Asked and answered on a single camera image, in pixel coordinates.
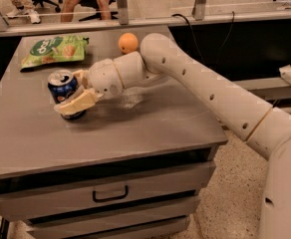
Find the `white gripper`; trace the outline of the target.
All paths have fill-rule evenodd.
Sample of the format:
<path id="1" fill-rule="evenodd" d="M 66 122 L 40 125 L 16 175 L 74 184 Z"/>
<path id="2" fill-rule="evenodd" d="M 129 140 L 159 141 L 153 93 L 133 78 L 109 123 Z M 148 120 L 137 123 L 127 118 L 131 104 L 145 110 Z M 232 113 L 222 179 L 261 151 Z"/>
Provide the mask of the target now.
<path id="1" fill-rule="evenodd" d="M 118 97 L 124 90 L 118 70 L 111 59 L 98 61 L 88 70 L 77 70 L 73 76 L 82 87 L 79 87 L 68 99 L 54 106 L 54 110 L 63 116 L 89 109 L 100 98 L 109 100 Z"/>

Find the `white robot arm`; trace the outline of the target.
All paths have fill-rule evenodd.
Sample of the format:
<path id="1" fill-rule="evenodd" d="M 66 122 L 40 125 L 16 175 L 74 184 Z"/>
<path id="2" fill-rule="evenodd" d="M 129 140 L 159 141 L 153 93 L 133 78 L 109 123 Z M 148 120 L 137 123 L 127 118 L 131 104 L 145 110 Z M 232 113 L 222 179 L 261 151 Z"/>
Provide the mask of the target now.
<path id="1" fill-rule="evenodd" d="M 76 71 L 79 89 L 55 111 L 72 115 L 165 75 L 183 84 L 268 161 L 258 238 L 291 239 L 291 115 L 195 61 L 170 38 L 148 34 L 137 52 Z"/>

